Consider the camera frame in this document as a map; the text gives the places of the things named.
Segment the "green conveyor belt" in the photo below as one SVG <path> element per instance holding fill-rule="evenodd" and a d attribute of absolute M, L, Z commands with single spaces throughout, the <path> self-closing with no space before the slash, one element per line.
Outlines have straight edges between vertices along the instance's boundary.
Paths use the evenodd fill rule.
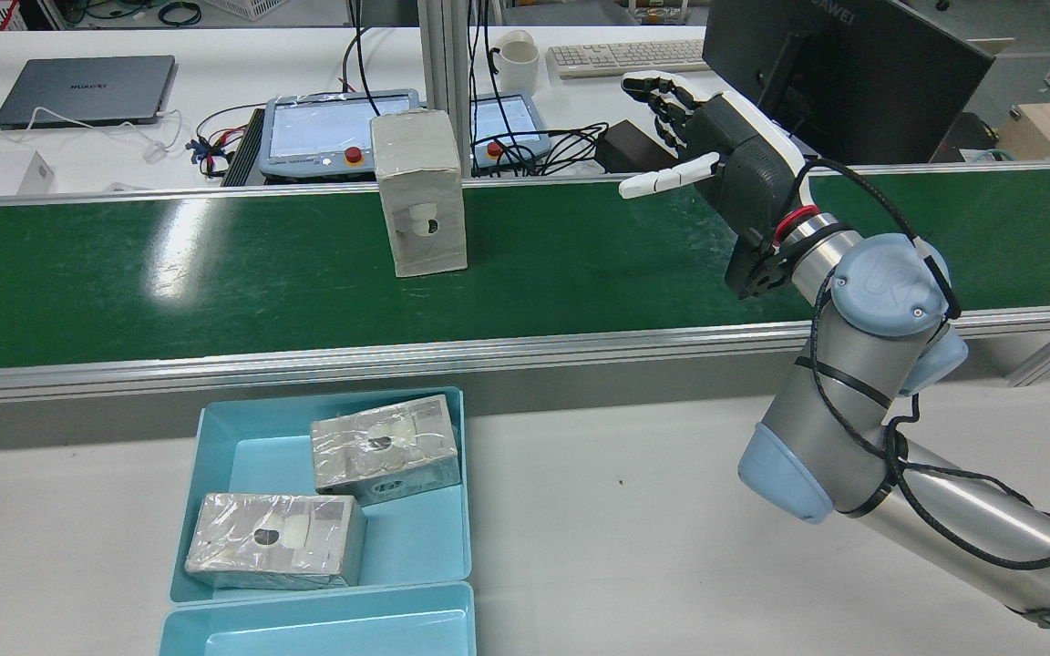
<path fill-rule="evenodd" d="M 875 175 L 965 310 L 1050 306 L 1050 170 Z M 842 178 L 826 211 L 890 231 Z M 466 191 L 469 269 L 397 279 L 376 194 L 0 207 L 0 368 L 800 320 L 737 301 L 734 236 L 694 191 Z"/>

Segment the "gray laptop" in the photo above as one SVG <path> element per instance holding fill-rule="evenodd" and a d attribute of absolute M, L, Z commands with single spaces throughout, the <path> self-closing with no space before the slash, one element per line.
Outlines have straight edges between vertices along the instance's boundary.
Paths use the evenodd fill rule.
<path fill-rule="evenodd" d="M 1 129 L 22 129 L 35 107 L 87 125 L 156 123 L 176 60 L 139 58 L 30 59 L 0 108 Z M 35 113 L 35 128 L 75 128 L 49 113 Z"/>

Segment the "white keyboard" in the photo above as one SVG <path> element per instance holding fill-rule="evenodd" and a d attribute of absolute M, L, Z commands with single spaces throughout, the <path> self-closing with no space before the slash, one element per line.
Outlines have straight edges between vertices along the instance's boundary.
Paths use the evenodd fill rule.
<path fill-rule="evenodd" d="M 636 70 L 668 72 L 708 70 L 704 40 L 634 41 L 554 45 L 546 52 L 560 78 L 609 78 Z"/>

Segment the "box wrapped in plastic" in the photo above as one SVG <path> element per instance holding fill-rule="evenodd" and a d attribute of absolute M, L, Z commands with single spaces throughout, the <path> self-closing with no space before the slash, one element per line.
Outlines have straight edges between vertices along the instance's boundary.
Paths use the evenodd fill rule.
<path fill-rule="evenodd" d="M 460 461 L 445 396 L 310 424 L 318 493 L 362 506 L 459 485 Z"/>
<path fill-rule="evenodd" d="M 371 147 L 396 277 L 466 269 L 460 154 L 448 114 L 376 117 Z"/>
<path fill-rule="evenodd" d="M 350 495 L 208 493 L 184 570 L 213 587 L 354 586 L 365 532 Z"/>

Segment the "blue plastic tray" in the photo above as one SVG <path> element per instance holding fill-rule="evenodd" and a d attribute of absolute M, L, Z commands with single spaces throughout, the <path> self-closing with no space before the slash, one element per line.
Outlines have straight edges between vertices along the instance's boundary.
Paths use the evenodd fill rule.
<path fill-rule="evenodd" d="M 192 606 L 164 618 L 160 656 L 475 656 L 466 583 Z"/>
<path fill-rule="evenodd" d="M 310 459 L 310 423 L 354 411 L 445 395 L 459 448 L 461 485 L 377 503 L 368 515 L 359 586 L 353 589 L 213 590 L 184 573 L 184 558 L 206 493 L 315 493 Z M 238 601 L 279 595 L 334 595 L 369 586 L 459 581 L 469 576 L 472 556 L 467 528 L 467 457 L 463 395 L 456 387 L 289 397 L 222 402 L 205 407 L 196 428 L 192 482 L 181 523 L 169 600 L 177 606 Z"/>

